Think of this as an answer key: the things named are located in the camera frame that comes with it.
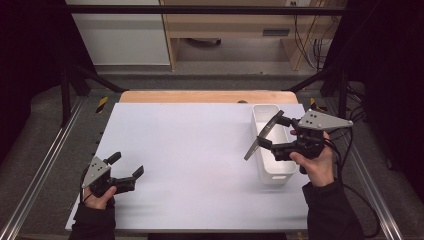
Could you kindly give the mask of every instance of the black sleeve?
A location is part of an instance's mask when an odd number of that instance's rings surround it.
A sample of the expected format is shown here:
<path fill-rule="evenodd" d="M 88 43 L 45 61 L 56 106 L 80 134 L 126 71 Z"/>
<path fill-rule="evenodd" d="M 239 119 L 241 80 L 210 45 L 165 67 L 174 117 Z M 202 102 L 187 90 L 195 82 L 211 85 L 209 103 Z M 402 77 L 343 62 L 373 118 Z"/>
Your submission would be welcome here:
<path fill-rule="evenodd" d="M 325 187 L 303 186 L 309 206 L 308 235 L 310 240 L 363 240 L 364 232 L 338 182 Z"/>
<path fill-rule="evenodd" d="M 78 205 L 74 217 L 75 224 L 69 240 L 114 240 L 115 239 L 115 208 L 107 207 L 99 210 Z"/>

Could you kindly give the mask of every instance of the person's hand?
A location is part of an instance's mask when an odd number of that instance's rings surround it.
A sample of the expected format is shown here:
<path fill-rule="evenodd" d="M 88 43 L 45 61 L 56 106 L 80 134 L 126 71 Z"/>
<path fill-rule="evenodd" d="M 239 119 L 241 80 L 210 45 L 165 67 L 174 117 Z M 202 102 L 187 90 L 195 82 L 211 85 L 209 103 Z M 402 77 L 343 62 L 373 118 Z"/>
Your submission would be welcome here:
<path fill-rule="evenodd" d="M 326 132 L 324 132 L 324 138 L 330 138 Z M 324 187 L 334 182 L 333 151 L 327 145 L 325 145 L 321 154 L 314 159 L 307 159 L 297 152 L 292 152 L 289 156 L 293 161 L 305 168 L 312 185 L 315 187 Z"/>
<path fill-rule="evenodd" d="M 89 208 L 94 208 L 94 209 L 106 209 L 106 204 L 107 201 L 109 201 L 109 199 L 111 199 L 113 197 L 113 195 L 116 192 L 116 187 L 112 186 L 109 188 L 109 190 L 107 190 L 105 192 L 105 194 L 103 194 L 102 197 L 97 198 L 96 196 L 94 196 L 90 190 L 90 188 L 86 188 L 84 189 L 84 204 L 85 206 L 89 207 Z"/>

